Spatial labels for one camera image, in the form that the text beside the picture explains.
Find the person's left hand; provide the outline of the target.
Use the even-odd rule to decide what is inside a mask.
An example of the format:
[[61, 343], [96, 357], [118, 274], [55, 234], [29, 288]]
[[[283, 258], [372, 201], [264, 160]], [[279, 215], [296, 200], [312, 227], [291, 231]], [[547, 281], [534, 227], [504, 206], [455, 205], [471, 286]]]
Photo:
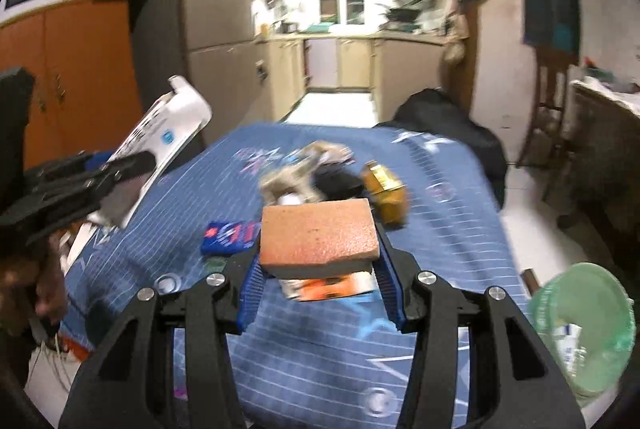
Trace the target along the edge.
[[21, 334], [32, 316], [58, 323], [66, 314], [60, 235], [53, 233], [26, 255], [1, 257], [1, 327]]

